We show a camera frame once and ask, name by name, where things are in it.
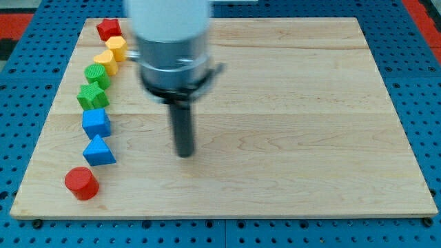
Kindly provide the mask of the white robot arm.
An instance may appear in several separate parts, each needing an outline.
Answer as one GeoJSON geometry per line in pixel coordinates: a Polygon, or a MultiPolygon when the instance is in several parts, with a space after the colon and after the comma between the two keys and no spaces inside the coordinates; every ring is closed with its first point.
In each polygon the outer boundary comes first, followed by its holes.
{"type": "Polygon", "coordinates": [[[194,153],[192,103],[212,86],[223,65],[213,65],[209,51],[211,5],[207,0],[129,0],[137,49],[127,57],[137,62],[145,90],[169,108],[175,149],[185,158],[194,153]]]}

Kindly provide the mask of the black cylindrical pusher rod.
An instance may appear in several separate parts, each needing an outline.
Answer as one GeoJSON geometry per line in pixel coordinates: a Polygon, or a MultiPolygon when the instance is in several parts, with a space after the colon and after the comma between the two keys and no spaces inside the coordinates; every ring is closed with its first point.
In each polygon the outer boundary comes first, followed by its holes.
{"type": "Polygon", "coordinates": [[[173,102],[169,104],[169,113],[176,153],[181,158],[190,157],[194,153],[191,105],[188,102],[173,102]]]}

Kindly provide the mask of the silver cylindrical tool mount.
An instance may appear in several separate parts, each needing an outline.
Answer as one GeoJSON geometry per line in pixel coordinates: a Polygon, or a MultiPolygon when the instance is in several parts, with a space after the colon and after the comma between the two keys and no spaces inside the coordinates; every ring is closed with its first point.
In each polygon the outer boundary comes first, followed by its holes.
{"type": "Polygon", "coordinates": [[[208,34],[178,41],[136,38],[136,49],[126,57],[138,63],[145,91],[165,104],[194,102],[208,93],[225,69],[209,51],[208,34]]]}

